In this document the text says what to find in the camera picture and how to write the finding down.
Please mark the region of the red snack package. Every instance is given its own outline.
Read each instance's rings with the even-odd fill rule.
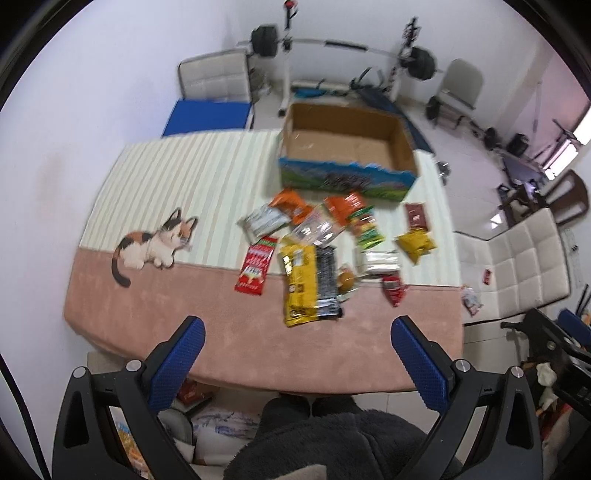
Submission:
[[[205,400],[213,396],[218,390],[219,387],[213,387],[212,385],[202,384],[186,378],[177,393],[177,398],[183,405],[190,405],[196,401]]]
[[[250,295],[262,295],[262,286],[276,246],[277,238],[264,236],[248,247],[234,290]]]
[[[425,217],[425,209],[422,203],[406,203],[404,205],[408,213],[408,224],[411,230],[424,228],[427,232],[429,226],[427,225],[427,217]]]
[[[395,307],[400,305],[407,290],[407,286],[402,283],[399,274],[382,277],[382,288],[390,303]]]

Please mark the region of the brown wooden chair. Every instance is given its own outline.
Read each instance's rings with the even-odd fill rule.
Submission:
[[[571,187],[564,191],[564,185]],[[574,170],[566,172],[552,188],[544,194],[546,205],[552,211],[558,228],[581,218],[589,211],[589,194],[584,181]]]

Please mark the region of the cat illustration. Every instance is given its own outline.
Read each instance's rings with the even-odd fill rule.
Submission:
[[[189,245],[197,221],[197,217],[183,221],[181,209],[177,208],[157,232],[131,232],[125,235],[111,259],[111,273],[115,281],[125,288],[131,285],[131,281],[119,272],[120,258],[124,266],[138,270],[146,262],[152,262],[158,268],[172,267],[175,251]]]

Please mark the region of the yellow snack bag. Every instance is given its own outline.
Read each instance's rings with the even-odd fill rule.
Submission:
[[[280,250],[287,273],[288,293],[285,300],[285,324],[288,327],[315,322],[318,298],[316,247],[286,245]]]
[[[400,235],[396,242],[415,265],[422,255],[427,255],[431,250],[436,248],[435,243],[427,235],[427,231],[424,228],[410,230],[408,233]]]

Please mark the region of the blue cushion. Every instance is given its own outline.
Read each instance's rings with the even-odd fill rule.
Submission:
[[[246,102],[179,100],[162,136],[245,128],[250,109]]]

